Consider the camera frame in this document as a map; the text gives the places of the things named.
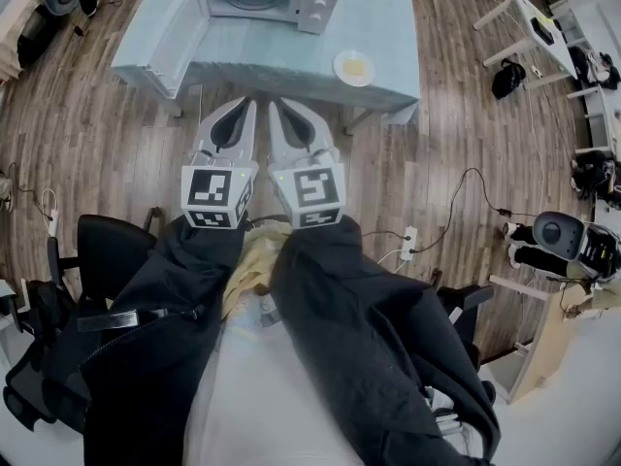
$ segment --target chair armrest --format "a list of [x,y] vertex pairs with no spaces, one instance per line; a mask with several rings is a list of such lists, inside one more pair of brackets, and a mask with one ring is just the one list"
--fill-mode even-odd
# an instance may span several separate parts
[[58,240],[56,237],[48,237],[48,266],[51,280],[57,286],[64,288],[65,284],[62,277],[68,269],[79,266],[77,257],[66,257],[61,259],[58,253]]
[[494,297],[493,286],[479,286],[477,289],[473,289],[471,292],[464,292],[464,311],[472,309],[473,307],[487,302]]
[[438,290],[438,296],[446,312],[450,315],[456,307],[460,308],[462,311],[467,311],[491,299],[494,296],[494,287],[471,284],[460,289],[455,289],[443,286]]

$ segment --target desk leg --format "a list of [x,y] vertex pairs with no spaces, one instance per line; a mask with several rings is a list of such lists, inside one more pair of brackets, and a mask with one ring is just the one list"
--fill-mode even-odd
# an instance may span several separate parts
[[576,91],[574,93],[570,93],[567,98],[572,100],[573,98],[585,97],[590,95],[591,93],[597,93],[598,88],[594,86],[593,88],[581,89],[580,91]]
[[166,109],[166,112],[170,114],[172,117],[181,117],[183,116],[183,109],[177,103],[176,100],[172,100],[170,98],[166,98],[162,95],[156,88],[150,86],[141,86],[140,90],[146,93],[149,97],[155,100],[158,104]]
[[489,277],[490,283],[495,283],[500,286],[504,286],[509,290],[517,291],[519,293],[523,293],[524,295],[528,295],[529,297],[535,297],[536,299],[546,301],[550,297],[550,293],[546,291],[537,290],[536,288],[530,288],[529,286],[525,286],[522,283],[513,282],[512,280],[506,280],[500,276],[492,275]]
[[571,76],[570,73],[557,73],[546,76],[545,78],[541,78],[540,80],[536,80],[533,82],[524,83],[524,87],[526,89],[533,89],[539,86],[543,86],[544,84],[558,82],[560,80],[564,80],[565,78],[569,78]]
[[530,38],[522,38],[519,42],[514,43],[510,47],[507,47],[503,51],[499,51],[496,55],[492,55],[486,60],[483,60],[483,66],[489,67],[497,62],[500,62],[504,58],[511,57],[515,53],[531,49],[535,46],[535,42]]
[[582,38],[578,38],[577,40],[572,40],[570,42],[567,42],[567,48],[575,47],[576,45],[579,45],[581,43],[586,43],[587,45],[589,45],[586,38],[582,37]]
[[502,14],[504,11],[508,9],[508,6],[511,5],[512,1],[513,0],[505,0],[501,5],[496,7],[496,9],[493,9],[492,11],[488,12],[485,16],[483,16],[481,19],[475,22],[473,28],[476,30],[479,30],[485,24],[494,20],[496,17],[498,17],[500,14]]
[[365,109],[364,112],[362,112],[350,124],[348,124],[345,127],[345,131],[344,131],[345,135],[353,136],[354,131],[360,126],[369,122],[374,117],[375,114],[376,114],[376,111],[372,111],[371,109]]

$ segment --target backpack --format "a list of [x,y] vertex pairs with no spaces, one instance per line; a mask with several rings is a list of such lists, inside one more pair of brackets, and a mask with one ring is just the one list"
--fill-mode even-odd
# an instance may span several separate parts
[[496,73],[492,83],[492,93],[499,100],[509,95],[526,79],[526,71],[521,65],[504,59],[501,66],[503,70]]

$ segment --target black cable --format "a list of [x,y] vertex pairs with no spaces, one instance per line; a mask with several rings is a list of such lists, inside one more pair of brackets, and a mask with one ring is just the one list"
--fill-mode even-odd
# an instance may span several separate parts
[[[8,178],[9,177],[9,173],[11,172],[11,168],[12,167],[16,168],[17,167],[17,163],[16,162],[12,162],[9,165],[9,169],[7,169],[6,173],[0,169],[0,175],[4,176],[5,178]],[[14,169],[13,173],[14,173],[15,187],[17,188],[17,190],[19,190],[21,193],[32,193],[32,197],[33,197],[33,200],[35,202],[35,207],[37,208],[37,211],[39,211],[41,213],[41,215],[43,217],[45,217],[47,220],[51,220],[51,216],[48,216],[43,211],[43,209],[41,209],[41,207],[39,206],[39,199],[37,198],[37,192],[33,188],[20,188],[19,184],[17,184],[16,169]]]
[[433,244],[431,244],[429,247],[426,247],[425,249],[421,249],[421,250],[410,249],[409,250],[410,253],[421,253],[421,252],[424,252],[426,250],[429,250],[430,248],[436,246],[444,238],[444,235],[446,235],[446,233],[448,233],[448,228],[450,227],[450,223],[451,223],[451,221],[453,219],[453,205],[455,203],[455,198],[457,197],[457,194],[459,193],[459,190],[461,189],[462,185],[464,184],[464,180],[466,179],[466,176],[471,171],[475,171],[478,174],[478,176],[481,178],[481,182],[483,183],[483,195],[485,196],[485,201],[487,202],[487,205],[489,207],[491,207],[494,211],[496,211],[498,214],[500,214],[501,216],[506,216],[506,217],[511,217],[511,216],[537,217],[534,214],[514,213],[514,212],[512,212],[512,211],[510,211],[508,209],[497,209],[496,207],[494,207],[492,205],[492,203],[489,201],[489,198],[487,198],[487,188],[485,187],[485,179],[483,178],[483,175],[475,167],[470,167],[466,171],[464,171],[464,174],[462,175],[462,178],[461,178],[459,184],[457,185],[457,189],[453,193],[453,198],[451,198],[451,200],[450,200],[450,210],[448,212],[448,223],[446,224],[446,227],[444,228],[444,231],[442,231],[442,233],[440,234],[438,239]]
[[373,235],[375,233],[388,233],[390,235],[395,235],[397,238],[401,238],[402,240],[409,240],[410,238],[410,237],[404,237],[400,235],[399,233],[395,233],[394,231],[390,231],[388,229],[381,230],[381,231],[370,231],[369,233],[365,233],[364,235],[362,235],[362,238],[368,237],[369,235]]

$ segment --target electrical cable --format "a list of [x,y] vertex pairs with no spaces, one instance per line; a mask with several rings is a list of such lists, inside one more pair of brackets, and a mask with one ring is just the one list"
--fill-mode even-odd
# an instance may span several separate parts
[[380,230],[380,231],[370,231],[369,233],[365,233],[362,235],[362,238],[368,237],[369,235],[374,235],[375,233],[389,233],[390,235],[395,235],[397,238],[401,238],[402,240],[408,240],[409,237],[404,237],[399,233],[395,233],[394,231],[390,231],[389,229]]
[[37,211],[39,211],[41,213],[41,215],[44,218],[47,218],[48,220],[51,220],[51,216],[48,216],[42,207],[39,207],[39,199],[37,198],[37,192],[33,189],[33,188],[21,188],[18,184],[17,184],[17,173],[16,173],[16,167],[17,167],[17,163],[16,162],[12,162],[9,165],[9,169],[7,169],[7,172],[5,173],[4,171],[0,170],[0,175],[4,176],[5,178],[10,178],[10,173],[11,173],[11,168],[14,168],[13,173],[14,173],[14,181],[15,181],[15,188],[20,191],[21,193],[32,193],[32,197],[35,203],[35,207],[37,208]]
[[500,214],[501,216],[505,216],[505,217],[511,217],[511,216],[537,217],[534,214],[514,213],[514,212],[510,211],[509,209],[497,209],[496,207],[494,207],[492,205],[492,203],[489,201],[489,198],[487,198],[487,189],[485,188],[485,179],[483,178],[483,175],[475,167],[470,167],[466,171],[464,171],[464,174],[462,175],[462,178],[459,181],[459,184],[457,185],[457,188],[455,189],[455,192],[453,193],[453,196],[452,196],[452,198],[450,200],[450,208],[449,208],[449,211],[448,211],[448,223],[446,224],[446,227],[444,228],[444,231],[442,231],[442,233],[440,234],[438,239],[433,244],[431,244],[430,246],[425,247],[424,249],[420,249],[420,250],[411,249],[410,253],[421,253],[421,252],[424,252],[426,250],[429,250],[429,249],[433,248],[435,245],[437,245],[444,238],[446,233],[448,233],[448,229],[450,228],[450,223],[451,223],[451,221],[453,219],[453,205],[455,204],[455,198],[457,197],[457,194],[459,193],[459,190],[461,189],[462,185],[464,184],[464,180],[466,179],[466,176],[471,171],[475,171],[479,175],[479,177],[481,178],[481,182],[483,183],[483,195],[485,196],[485,201],[487,202],[487,205],[489,207],[491,207],[494,211],[496,211],[498,214]]
[[45,206],[43,204],[43,198],[44,198],[44,196],[46,195],[47,192],[51,193],[53,195],[53,197],[54,197],[54,208],[53,209],[55,211],[58,211],[58,199],[56,198],[56,193],[51,188],[45,188],[43,190],[43,192],[41,193],[41,202],[40,202],[40,204],[41,204],[41,209],[44,211],[43,221],[46,224],[46,226],[49,226],[49,222],[51,221],[51,218],[50,219],[46,218]]
[[395,249],[395,250],[391,250],[391,251],[389,251],[386,255],[384,255],[384,256],[383,256],[383,257],[382,257],[382,258],[381,258],[381,259],[377,262],[377,264],[381,264],[381,262],[382,262],[382,261],[383,261],[386,257],[388,257],[389,255],[392,255],[393,253],[395,253],[395,252],[403,252],[403,251],[404,251],[403,249]]
[[404,267],[404,264],[406,264],[406,262],[407,262],[407,261],[406,261],[406,260],[404,260],[404,261],[401,263],[401,265],[400,265],[397,269],[395,269],[395,272],[393,273],[393,275],[396,275],[396,274],[397,274],[397,272],[398,272],[401,268],[403,268],[403,267]]

